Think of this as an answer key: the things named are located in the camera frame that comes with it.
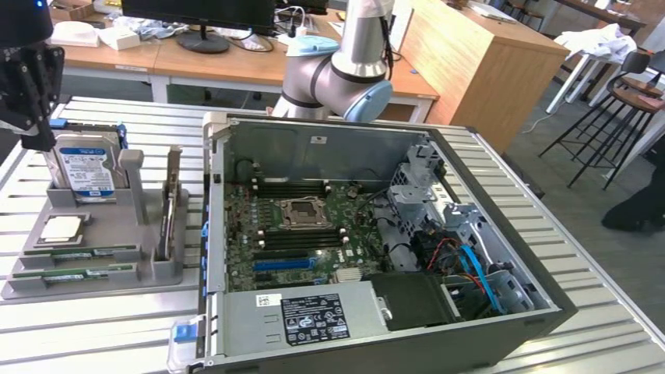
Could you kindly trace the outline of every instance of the hard disk label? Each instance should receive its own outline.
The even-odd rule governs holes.
[[[104,167],[108,155],[102,148],[60,148],[64,173],[80,196],[103,197],[114,193],[111,171]]]
[[[292,346],[351,337],[339,294],[283,298],[287,343]]]

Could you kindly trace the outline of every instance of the aluminum table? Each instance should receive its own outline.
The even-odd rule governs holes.
[[[86,97],[74,97],[58,107],[59,118],[126,123],[130,148],[146,153],[146,188],[159,188],[166,177],[168,146],[184,147],[180,179],[192,194],[186,276],[182,284],[160,288],[102,292],[83,298],[0,300],[3,374],[167,372],[170,327],[196,314],[204,188],[200,123],[210,110]],[[442,127],[442,131],[580,309],[548,337],[530,341],[496,366],[478,372],[664,373],[665,336],[502,157],[467,129]],[[42,155],[16,148],[0,168],[0,279],[16,262],[46,202],[50,180]],[[470,201],[454,175],[451,185],[463,202]]]

